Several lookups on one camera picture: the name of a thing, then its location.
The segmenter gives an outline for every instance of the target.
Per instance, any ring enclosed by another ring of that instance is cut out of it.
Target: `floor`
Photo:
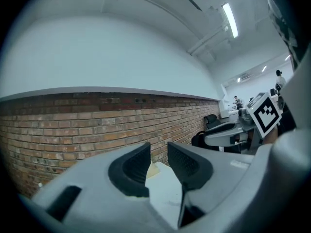
[[[160,172],[146,179],[150,203],[169,225],[177,230],[182,198],[181,183],[173,170],[161,162],[155,163]]]

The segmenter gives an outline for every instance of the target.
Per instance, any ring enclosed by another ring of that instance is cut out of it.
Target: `black chair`
[[[221,125],[220,120],[217,119],[217,116],[215,114],[210,114],[208,116],[205,116],[204,120],[205,120],[206,127],[208,130],[218,125]]]

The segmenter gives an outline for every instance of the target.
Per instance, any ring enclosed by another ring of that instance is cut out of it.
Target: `ceiling light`
[[[234,16],[233,16],[232,10],[230,8],[230,5],[229,5],[229,3],[225,3],[222,7],[225,11],[227,18],[228,18],[228,21],[229,21],[229,24],[230,24],[230,27],[232,30],[233,38],[235,38],[239,35],[239,33],[238,33],[237,25],[235,23]]]

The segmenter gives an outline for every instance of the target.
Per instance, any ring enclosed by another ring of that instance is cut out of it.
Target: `white wall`
[[[243,99],[246,104],[251,97],[255,97],[259,92],[269,92],[269,90],[274,88],[276,85],[277,69],[282,72],[282,77],[284,77],[287,82],[294,74],[292,64],[288,61],[287,65],[281,68],[275,68],[270,72],[243,83],[228,86],[226,90],[231,102],[230,104],[234,102],[234,96],[238,96],[238,98]]]
[[[223,99],[224,99],[224,100],[229,100],[229,97],[228,97],[228,93],[227,93],[226,88],[225,88],[222,84],[221,84],[220,86],[221,86],[221,89],[222,89],[223,94],[224,94]]]
[[[231,45],[232,50],[229,54],[224,51],[224,56],[218,57],[217,61],[208,67],[220,97],[224,95],[220,84],[288,53],[288,48],[269,18],[263,20],[256,31],[236,38]]]
[[[219,98],[204,64],[148,26],[112,16],[37,21],[1,63],[0,98],[120,87]]]

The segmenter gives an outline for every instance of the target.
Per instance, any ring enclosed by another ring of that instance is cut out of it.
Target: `black rubber pad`
[[[173,142],[168,143],[168,161],[185,192],[200,189],[213,174],[209,160]]]
[[[179,228],[184,227],[190,223],[193,223],[195,220],[201,218],[204,215],[205,213],[196,206],[191,206],[190,208],[185,206],[183,215],[180,215],[182,218],[179,224]]]
[[[150,143],[114,160],[109,167],[110,181],[127,196],[149,197],[145,187],[147,171],[150,166]]]
[[[47,213],[50,214],[58,221],[62,221],[72,206],[73,202],[81,192],[81,188],[77,186],[68,186],[66,189],[57,197],[52,205],[47,209]]]

